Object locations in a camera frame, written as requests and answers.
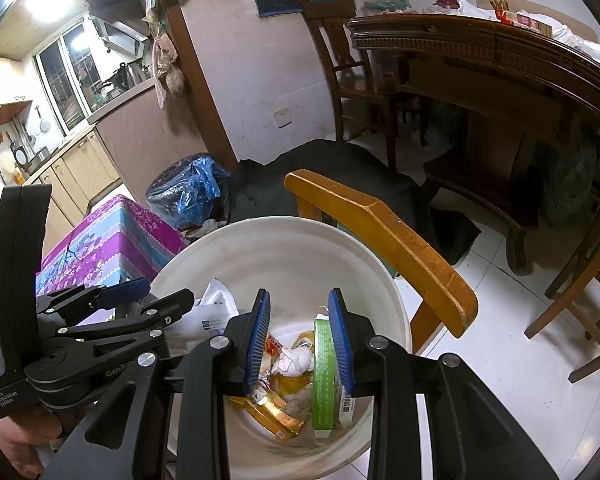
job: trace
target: tablecloth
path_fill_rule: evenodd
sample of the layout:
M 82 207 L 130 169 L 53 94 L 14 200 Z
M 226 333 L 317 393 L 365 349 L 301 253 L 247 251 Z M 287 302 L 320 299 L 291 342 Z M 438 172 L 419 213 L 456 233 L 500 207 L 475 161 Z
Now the tablecloth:
M 88 215 L 42 261 L 36 295 L 67 286 L 153 280 L 188 242 L 155 214 L 117 195 Z

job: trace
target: wooden chair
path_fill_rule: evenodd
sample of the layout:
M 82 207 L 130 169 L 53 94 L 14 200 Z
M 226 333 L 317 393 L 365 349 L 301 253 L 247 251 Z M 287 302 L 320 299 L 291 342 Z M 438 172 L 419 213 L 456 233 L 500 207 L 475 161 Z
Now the wooden chair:
M 595 248 L 591 255 L 587 256 L 587 252 L 592 246 Z M 556 276 L 551 285 L 549 285 L 544 293 L 545 296 L 553 299 L 556 296 L 558 289 L 566 282 L 571 273 L 573 273 L 573 279 L 571 280 L 570 285 L 557 297 L 551 306 L 525 330 L 525 335 L 528 338 L 535 336 L 563 310 L 568 309 L 586 330 L 585 336 L 587 339 L 593 338 L 596 343 L 600 345 L 600 319 L 595 322 L 590 320 L 573 303 L 573 300 L 584 290 L 591 280 L 596 279 L 600 282 L 600 209 L 598 210 L 596 219 L 587 232 L 587 235 L 558 276 Z M 575 383 L 592 374 L 599 368 L 600 355 L 577 370 L 574 370 L 569 375 L 569 380 L 571 383 Z
M 395 139 L 398 135 L 398 108 L 406 117 L 406 112 L 417 112 L 420 114 L 420 143 L 425 145 L 425 134 L 429 121 L 429 101 L 420 98 L 419 108 L 409 107 L 406 102 L 414 99 L 414 94 L 407 92 L 393 92 L 388 95 L 376 93 L 374 79 L 371 71 L 369 57 L 365 50 L 360 50 L 360 61 L 356 61 L 351 55 L 349 41 L 344 29 L 344 24 L 350 18 L 355 17 L 356 7 L 352 1 L 344 2 L 300 2 L 302 16 L 309 28 L 315 47 L 318 51 L 320 63 L 327 78 L 331 100 L 333 102 L 333 114 L 336 123 L 336 140 L 344 141 L 344 121 L 355 121 L 362 123 L 371 130 L 381 129 L 386 136 L 386 158 L 389 168 L 395 171 Z M 329 40 L 335 60 L 331 57 L 327 43 L 321 33 L 321 29 Z M 347 75 L 353 75 L 352 69 L 362 67 L 363 78 L 340 77 L 338 75 L 345 71 Z M 342 110 L 342 99 L 365 100 L 372 106 L 372 123 L 367 124 L 356 118 L 345 116 Z
M 460 337 L 478 314 L 478 300 L 458 273 L 383 202 L 308 170 L 285 178 L 298 215 L 344 225 L 396 269 L 422 297 L 411 319 L 413 352 L 423 350 L 442 322 Z

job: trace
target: white trash bin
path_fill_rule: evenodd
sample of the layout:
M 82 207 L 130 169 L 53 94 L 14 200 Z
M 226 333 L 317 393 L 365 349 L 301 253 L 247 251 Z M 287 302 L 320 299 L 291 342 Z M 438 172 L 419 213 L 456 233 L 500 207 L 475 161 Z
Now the white trash bin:
M 326 224 L 295 217 L 231 224 L 171 260 L 154 280 L 152 293 L 162 298 L 186 287 L 200 298 L 213 278 L 229 289 L 240 313 L 249 312 L 257 291 L 266 288 L 271 294 L 269 331 L 284 345 L 313 329 L 319 307 L 339 286 L 350 312 L 368 317 L 377 334 L 411 351 L 409 320 L 384 265 L 355 238 Z M 280 444 L 227 400 L 224 410 L 233 480 L 314 480 L 355 460 L 370 445 L 370 399 L 357 402 L 352 428 L 334 432 L 324 446 L 314 444 L 310 420 L 300 436 Z M 168 441 L 174 453 L 179 415 L 176 396 Z

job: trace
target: wooden chair backrest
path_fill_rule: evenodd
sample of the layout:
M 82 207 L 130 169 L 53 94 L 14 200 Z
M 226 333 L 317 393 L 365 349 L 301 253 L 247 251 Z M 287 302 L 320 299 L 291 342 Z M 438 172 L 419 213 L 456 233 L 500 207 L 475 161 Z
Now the wooden chair backrest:
M 356 61 L 351 53 L 351 46 L 347 39 L 345 23 L 356 15 L 356 6 L 350 1 L 343 2 L 300 2 L 302 16 L 309 28 L 309 33 L 314 40 L 315 48 L 327 80 L 337 86 L 336 74 L 341 70 L 364 67 L 365 76 L 371 78 L 371 65 L 365 51 L 360 51 L 360 61 Z M 329 40 L 329 47 L 321 33 L 321 29 Z
M 478 314 L 478 300 L 460 275 L 382 201 L 308 170 L 285 177 L 298 215 L 322 221 L 325 212 L 396 269 L 422 297 L 411 319 L 413 352 L 422 350 L 442 322 L 460 337 Z
M 584 40 L 595 41 L 598 42 L 598 35 L 595 31 L 586 25 L 585 23 L 579 22 L 575 18 L 566 15 L 563 12 L 559 12 L 558 10 L 553 10 L 551 7 L 545 7 L 540 4 L 536 4 L 530 2 L 528 0 L 507 0 L 509 3 L 509 10 L 512 12 L 518 12 L 519 10 L 526 10 L 526 12 L 531 12 L 532 14 L 544 14 L 545 16 L 550 16 L 554 20 L 558 20 L 560 23 L 565 24 L 567 27 L 571 29 L 571 31 L 584 38 Z M 480 9 L 491 9 L 491 4 L 489 0 L 475 0 L 475 3 L 478 5 Z

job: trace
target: dark wooden table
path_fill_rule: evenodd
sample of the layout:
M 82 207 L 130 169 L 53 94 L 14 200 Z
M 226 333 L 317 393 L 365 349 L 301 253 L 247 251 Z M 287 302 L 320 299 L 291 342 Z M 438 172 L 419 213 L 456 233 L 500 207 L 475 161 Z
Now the dark wooden table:
M 383 14 L 347 25 L 353 46 L 378 54 L 381 91 L 405 91 L 464 108 L 461 141 L 424 164 L 440 187 L 504 219 L 507 262 L 525 267 L 524 237 L 538 226 L 537 140 L 568 151 L 600 127 L 600 65 L 540 34 L 446 14 Z

